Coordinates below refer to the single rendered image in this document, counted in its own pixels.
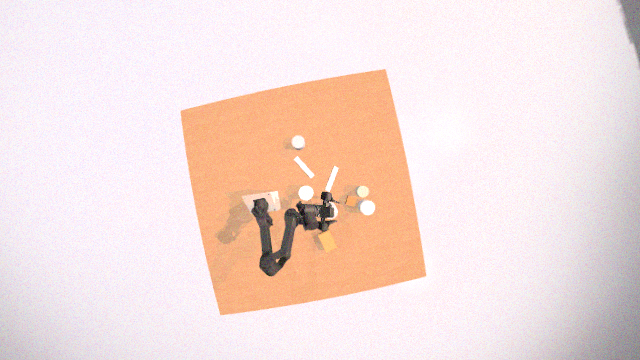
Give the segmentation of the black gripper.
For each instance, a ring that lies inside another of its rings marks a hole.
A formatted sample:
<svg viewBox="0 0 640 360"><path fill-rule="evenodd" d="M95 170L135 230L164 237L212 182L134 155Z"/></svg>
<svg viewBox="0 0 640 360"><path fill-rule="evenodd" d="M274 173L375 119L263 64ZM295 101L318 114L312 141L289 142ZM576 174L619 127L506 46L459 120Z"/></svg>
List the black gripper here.
<svg viewBox="0 0 640 360"><path fill-rule="evenodd" d="M323 205L324 205L324 203L327 203L327 201L340 204L340 202L338 202L338 201L333 199L332 193L330 193L330 192L324 192L324 191L321 192L321 199L323 200ZM323 205L313 205L314 206L314 215L315 215L315 217L318 217L318 215L320 214L320 211L318 210L318 207L321 207ZM338 222L338 221L337 220L321 219L321 221L318 221L319 227L317 229L322 231L322 232L327 232L327 230L329 229L329 226L331 224L336 223L336 222Z"/></svg>

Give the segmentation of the white flat bar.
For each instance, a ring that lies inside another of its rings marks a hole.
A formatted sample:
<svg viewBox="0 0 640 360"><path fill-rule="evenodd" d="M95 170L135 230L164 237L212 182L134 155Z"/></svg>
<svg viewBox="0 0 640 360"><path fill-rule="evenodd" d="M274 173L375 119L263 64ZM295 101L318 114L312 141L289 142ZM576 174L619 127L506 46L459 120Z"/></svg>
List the white flat bar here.
<svg viewBox="0 0 640 360"><path fill-rule="evenodd" d="M303 163L303 161L297 156L296 158L294 158L294 160L296 161L296 163L305 171L305 173L312 178L313 176L315 176L312 171Z"/></svg>
<svg viewBox="0 0 640 360"><path fill-rule="evenodd" d="M335 177L336 177L336 174L338 172L338 169L339 169L338 167L334 166L334 168L332 170L332 173L330 175L329 181L328 181L327 186L325 188L325 190L328 191L328 192L330 192L330 190L332 188L332 185L333 185L333 182L335 180Z"/></svg>

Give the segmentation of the cream and grey cylinder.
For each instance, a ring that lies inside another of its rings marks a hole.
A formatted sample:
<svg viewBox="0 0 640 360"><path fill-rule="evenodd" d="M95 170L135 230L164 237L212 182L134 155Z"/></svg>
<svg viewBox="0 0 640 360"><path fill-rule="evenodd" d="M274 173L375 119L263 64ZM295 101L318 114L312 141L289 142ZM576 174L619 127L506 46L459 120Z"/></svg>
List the cream and grey cylinder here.
<svg viewBox="0 0 640 360"><path fill-rule="evenodd" d="M355 192L357 196L363 197L363 198L369 195L369 189L366 186L358 186Z"/></svg>

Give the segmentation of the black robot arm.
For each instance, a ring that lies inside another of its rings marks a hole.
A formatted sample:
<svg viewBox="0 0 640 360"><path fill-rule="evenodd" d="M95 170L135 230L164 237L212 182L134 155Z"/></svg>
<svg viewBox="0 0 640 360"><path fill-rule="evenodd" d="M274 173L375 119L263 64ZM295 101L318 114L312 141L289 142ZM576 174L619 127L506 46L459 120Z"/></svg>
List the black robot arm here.
<svg viewBox="0 0 640 360"><path fill-rule="evenodd" d="M295 229L298 225L303 225L304 231L314 231L319 227L318 221L314 215L314 206L312 204L302 204L301 200L296 204L298 212L294 208L290 208L284 213L284 231L281 249L272 252L270 227L273 219L268 214L269 203L266 198L253 200L254 208L251 209L255 216L260 230L260 242L262 247L262 256L259 261L259 269L268 276L276 276L277 272L284 267L285 263L292 256L292 243ZM318 218L327 219L334 218L334 208L331 203L324 203L318 207L320 214ZM301 217L302 216L302 217ZM280 259L279 259L280 258ZM276 260L279 259L278 262Z"/></svg>

